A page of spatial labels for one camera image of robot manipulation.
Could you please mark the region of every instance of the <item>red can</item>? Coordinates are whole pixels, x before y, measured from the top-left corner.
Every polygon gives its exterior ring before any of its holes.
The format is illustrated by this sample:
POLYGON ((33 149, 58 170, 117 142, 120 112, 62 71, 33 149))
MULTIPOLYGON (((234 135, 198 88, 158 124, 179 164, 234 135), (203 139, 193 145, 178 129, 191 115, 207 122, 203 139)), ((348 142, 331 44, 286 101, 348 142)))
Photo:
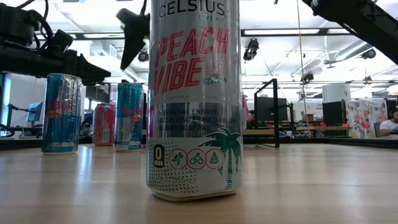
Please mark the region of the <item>red can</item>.
POLYGON ((93 143, 96 146, 111 146, 114 143, 114 122, 116 106, 110 103, 98 104, 93 116, 93 143))

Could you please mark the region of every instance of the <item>ceiling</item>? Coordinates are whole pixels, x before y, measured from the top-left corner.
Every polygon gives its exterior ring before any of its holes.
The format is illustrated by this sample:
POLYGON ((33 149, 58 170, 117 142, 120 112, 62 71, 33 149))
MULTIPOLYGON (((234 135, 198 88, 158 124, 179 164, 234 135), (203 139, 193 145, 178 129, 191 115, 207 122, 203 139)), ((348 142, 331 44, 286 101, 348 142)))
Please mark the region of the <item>ceiling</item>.
MULTIPOLYGON (((62 29, 67 32, 121 32, 121 23, 116 13, 127 8, 139 13, 143 0, 116 1, 116 0, 80 0, 84 3, 63 2, 50 0, 49 16, 47 18, 53 30, 62 29)), ((24 0, 2 0, 2 2, 16 6, 24 0)), ((338 24, 327 22, 321 17, 314 17, 312 10, 299 1, 301 28, 318 29, 322 27, 339 28, 338 24)), ((377 2, 393 17, 398 17, 398 0, 379 0, 377 2)), ((25 9, 44 11, 44 1, 36 0, 25 9)), ((241 0, 240 5, 242 29, 298 29, 298 15, 296 1, 279 0, 241 0)), ((302 37, 302 47, 298 37, 258 37, 259 51, 254 60, 241 61, 243 88, 245 94, 252 98, 255 91, 261 87, 260 82, 267 82, 272 77, 278 81, 300 81, 302 65, 305 72, 313 72, 315 81, 348 81, 363 80, 366 76, 373 76, 373 80, 398 79, 398 69, 382 53, 371 60, 358 57, 324 65, 326 60, 335 59, 335 55, 353 45, 362 42, 355 36, 313 36, 302 37)), ((241 48, 244 52, 250 37, 241 39, 241 48)), ((149 63, 138 62, 135 59, 128 74, 118 69, 121 52, 124 48, 123 40, 95 40, 75 41, 72 48, 84 55, 90 55, 89 61, 97 66, 108 69, 114 77, 133 77, 139 82, 146 82, 149 63)), ((307 85, 311 92, 322 91, 322 85, 307 85)), ((280 93, 289 99, 298 99, 299 84, 281 84, 280 93)), ((357 86, 353 89, 358 95, 357 86)), ((374 91, 381 91, 384 86, 373 86, 374 91)), ((272 95, 272 90, 264 90, 264 94, 272 95)))

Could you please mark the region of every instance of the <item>energy drink can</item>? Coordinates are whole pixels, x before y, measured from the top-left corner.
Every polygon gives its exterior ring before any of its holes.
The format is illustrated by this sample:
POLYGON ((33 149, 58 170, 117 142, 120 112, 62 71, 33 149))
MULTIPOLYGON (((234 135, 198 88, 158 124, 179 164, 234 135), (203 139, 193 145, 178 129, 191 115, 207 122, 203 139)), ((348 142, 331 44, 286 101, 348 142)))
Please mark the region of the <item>energy drink can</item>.
POLYGON ((78 150, 81 78, 53 73, 47 77, 42 152, 74 154, 78 150))
POLYGON ((141 149, 144 89, 137 83, 118 85, 114 147, 116 151, 141 149))
POLYGON ((111 146, 114 143, 116 106, 110 103, 98 104, 94 109, 93 144, 111 146))
POLYGON ((243 181, 239 1, 152 1, 147 185, 178 201, 243 181))

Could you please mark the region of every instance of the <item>chair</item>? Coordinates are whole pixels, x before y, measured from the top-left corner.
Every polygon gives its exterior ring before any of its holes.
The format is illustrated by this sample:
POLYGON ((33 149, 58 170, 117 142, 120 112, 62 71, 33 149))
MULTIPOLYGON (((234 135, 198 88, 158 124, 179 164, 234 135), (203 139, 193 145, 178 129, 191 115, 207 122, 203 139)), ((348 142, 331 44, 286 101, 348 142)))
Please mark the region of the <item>chair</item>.
POLYGON ((376 138, 379 138, 379 137, 380 137, 380 135, 379 135, 380 124, 381 124, 380 122, 373 123, 373 126, 374 126, 374 134, 376 135, 376 138))

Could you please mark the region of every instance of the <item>palm tree graphic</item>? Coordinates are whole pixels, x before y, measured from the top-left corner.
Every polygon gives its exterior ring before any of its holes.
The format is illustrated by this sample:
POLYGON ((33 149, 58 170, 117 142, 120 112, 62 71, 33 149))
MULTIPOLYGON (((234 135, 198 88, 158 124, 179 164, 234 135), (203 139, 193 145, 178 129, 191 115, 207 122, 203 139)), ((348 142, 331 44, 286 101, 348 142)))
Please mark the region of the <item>palm tree graphic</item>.
MULTIPOLYGON (((226 153, 228 151, 228 174, 226 178, 226 189, 232 188, 232 153, 235 157, 235 165, 236 165, 236 172, 238 172, 238 165, 239 160, 242 161, 242 151, 241 151, 241 144, 238 141, 238 138, 241 137, 239 133, 231 134, 226 128, 219 128, 220 132, 207 134, 206 138, 212 138, 213 140, 207 141, 200 146, 213 146, 219 147, 221 152, 224 154, 223 162, 226 158, 226 153)), ((218 172, 223 175, 224 166, 218 168, 218 172)))

